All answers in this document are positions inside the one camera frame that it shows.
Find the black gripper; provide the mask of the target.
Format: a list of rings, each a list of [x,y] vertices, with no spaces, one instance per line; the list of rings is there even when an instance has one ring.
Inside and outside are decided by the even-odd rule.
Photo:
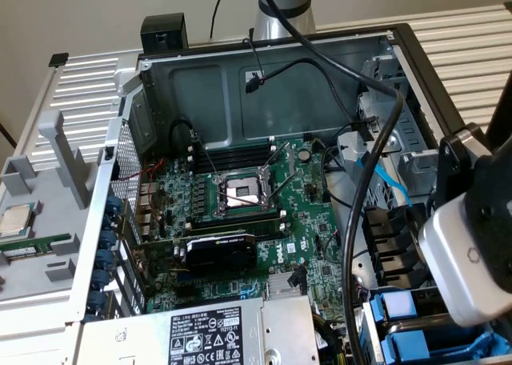
[[[491,278],[511,288],[511,140],[491,149],[470,123],[440,142],[435,208],[459,195],[470,237]]]

